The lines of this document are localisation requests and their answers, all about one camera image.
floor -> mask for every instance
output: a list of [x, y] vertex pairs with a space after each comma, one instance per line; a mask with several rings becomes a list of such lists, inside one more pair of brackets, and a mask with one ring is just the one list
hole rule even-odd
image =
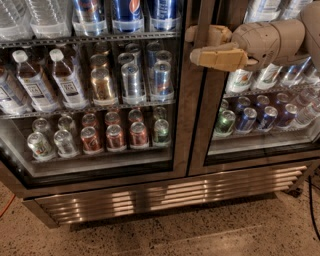
[[[320, 187], [320, 179], [314, 183]], [[0, 210], [11, 192], [0, 184]], [[313, 189], [320, 228], [320, 190]], [[320, 255], [308, 183], [283, 192], [48, 229], [19, 201], [0, 219], [0, 255]]]

speckled floor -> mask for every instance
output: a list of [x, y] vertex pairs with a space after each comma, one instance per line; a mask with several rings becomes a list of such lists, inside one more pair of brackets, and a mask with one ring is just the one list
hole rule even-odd
[[[314, 190], [320, 228], [320, 190]], [[0, 184], [0, 208], [11, 192]], [[0, 255], [320, 255], [308, 184], [285, 193], [47, 229], [15, 199], [0, 219]]]

